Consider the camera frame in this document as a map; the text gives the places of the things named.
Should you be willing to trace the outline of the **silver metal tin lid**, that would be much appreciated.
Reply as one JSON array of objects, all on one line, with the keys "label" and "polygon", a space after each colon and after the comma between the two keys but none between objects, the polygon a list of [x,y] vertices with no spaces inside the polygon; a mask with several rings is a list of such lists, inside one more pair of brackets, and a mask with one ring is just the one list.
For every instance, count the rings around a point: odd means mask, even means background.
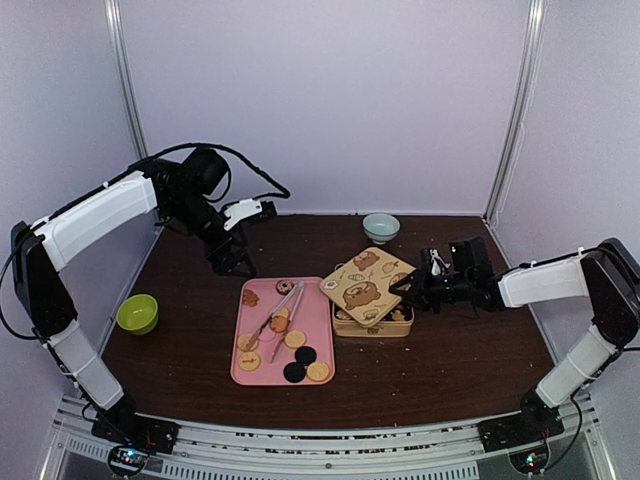
[{"label": "silver metal tin lid", "polygon": [[362,326],[379,322],[400,302],[390,294],[391,282],[416,268],[377,247],[369,247],[320,282],[320,290]]}]

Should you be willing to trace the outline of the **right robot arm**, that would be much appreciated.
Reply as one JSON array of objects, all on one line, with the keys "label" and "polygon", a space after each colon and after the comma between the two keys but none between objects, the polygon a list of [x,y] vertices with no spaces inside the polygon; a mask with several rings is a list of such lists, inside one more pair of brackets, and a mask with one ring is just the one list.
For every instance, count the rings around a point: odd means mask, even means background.
[{"label": "right robot arm", "polygon": [[484,239],[450,241],[452,267],[435,249],[422,251],[422,264],[389,290],[413,307],[440,312],[467,302],[486,312],[528,307],[563,320],[583,313],[585,332],[521,401],[512,430],[535,440],[551,424],[551,411],[583,385],[595,381],[639,333],[639,263],[617,238],[555,258],[530,261],[496,272]]}]

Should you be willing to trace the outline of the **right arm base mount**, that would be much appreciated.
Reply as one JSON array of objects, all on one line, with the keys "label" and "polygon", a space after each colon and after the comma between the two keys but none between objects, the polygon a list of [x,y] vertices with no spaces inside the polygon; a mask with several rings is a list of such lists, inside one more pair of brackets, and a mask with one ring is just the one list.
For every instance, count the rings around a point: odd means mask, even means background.
[{"label": "right arm base mount", "polygon": [[542,423],[527,422],[522,413],[483,420],[478,424],[479,437],[486,453],[541,442],[564,431],[562,421],[556,416]]}]

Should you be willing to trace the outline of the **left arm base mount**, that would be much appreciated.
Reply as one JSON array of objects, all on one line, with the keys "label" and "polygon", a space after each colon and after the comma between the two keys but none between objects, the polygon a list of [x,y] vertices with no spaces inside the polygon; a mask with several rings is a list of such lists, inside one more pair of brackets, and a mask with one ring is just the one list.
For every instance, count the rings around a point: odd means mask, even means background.
[{"label": "left arm base mount", "polygon": [[141,416],[131,409],[100,412],[91,428],[91,434],[95,437],[133,446],[151,454],[171,454],[178,433],[179,426],[176,423]]}]

